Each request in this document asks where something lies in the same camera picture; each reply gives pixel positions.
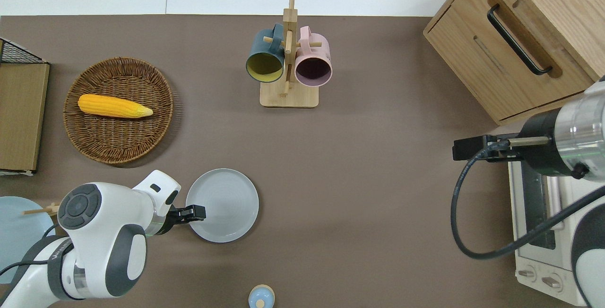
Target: wooden mug tree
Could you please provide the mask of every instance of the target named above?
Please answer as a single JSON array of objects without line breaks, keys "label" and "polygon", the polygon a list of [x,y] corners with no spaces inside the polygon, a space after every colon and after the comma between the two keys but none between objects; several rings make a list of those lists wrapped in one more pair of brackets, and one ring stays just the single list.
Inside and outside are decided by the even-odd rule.
[{"label": "wooden mug tree", "polygon": [[[290,0],[289,7],[284,9],[283,23],[284,73],[275,82],[261,83],[260,103],[265,107],[313,108],[320,103],[320,89],[300,84],[294,77],[296,48],[300,47],[296,42],[298,10],[294,8],[294,0]],[[264,40],[268,43],[273,41],[271,37],[264,37]],[[320,46],[321,43],[311,43],[311,47]]]}]

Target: mug handle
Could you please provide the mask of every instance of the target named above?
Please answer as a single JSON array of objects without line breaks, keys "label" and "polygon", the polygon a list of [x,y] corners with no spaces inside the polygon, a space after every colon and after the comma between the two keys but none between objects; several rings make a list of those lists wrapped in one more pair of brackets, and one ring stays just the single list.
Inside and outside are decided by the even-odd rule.
[{"label": "mug handle", "polygon": [[268,50],[273,53],[277,53],[281,47],[281,41],[284,38],[284,26],[281,24],[275,24],[273,26],[273,41],[269,46]]},{"label": "mug handle", "polygon": [[311,28],[309,26],[301,27],[301,50],[302,53],[307,55],[311,54],[311,44],[309,44],[309,37],[311,36]]}]

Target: oven knob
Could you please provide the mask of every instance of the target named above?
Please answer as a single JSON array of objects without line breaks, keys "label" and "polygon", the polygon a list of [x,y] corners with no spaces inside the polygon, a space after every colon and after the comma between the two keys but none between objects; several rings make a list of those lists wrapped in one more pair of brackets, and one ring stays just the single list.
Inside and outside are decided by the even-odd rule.
[{"label": "oven knob", "polygon": [[519,276],[526,277],[528,280],[531,280],[531,282],[535,282],[536,280],[536,271],[531,265],[528,265],[522,271],[517,271],[517,274],[519,274]]},{"label": "oven knob", "polygon": [[563,290],[563,283],[561,277],[557,274],[552,273],[549,277],[543,277],[542,282],[547,286],[553,288],[555,291]]}]

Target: wicker basket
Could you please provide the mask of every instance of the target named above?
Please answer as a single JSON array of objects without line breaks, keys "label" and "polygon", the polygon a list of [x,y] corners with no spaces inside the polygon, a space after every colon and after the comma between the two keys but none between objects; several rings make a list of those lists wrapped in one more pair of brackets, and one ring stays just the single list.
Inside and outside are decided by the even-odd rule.
[{"label": "wicker basket", "polygon": [[[78,107],[83,94],[127,99],[151,108],[138,119],[87,114]],[[149,63],[134,58],[103,60],[85,70],[69,89],[63,123],[83,155],[106,164],[123,164],[146,155],[162,140],[173,118],[173,93],[166,78]]]}]

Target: oven window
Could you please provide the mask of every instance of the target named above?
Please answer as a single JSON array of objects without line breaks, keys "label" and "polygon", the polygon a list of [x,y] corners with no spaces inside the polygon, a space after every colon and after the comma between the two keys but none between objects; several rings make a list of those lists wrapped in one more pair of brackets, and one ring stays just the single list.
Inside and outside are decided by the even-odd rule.
[{"label": "oven window", "polygon": [[[548,193],[546,177],[529,167],[527,162],[521,162],[523,177],[523,198],[525,202],[525,224],[527,231],[534,229],[548,218]],[[555,232],[549,230],[529,242],[532,246],[554,250]]]}]

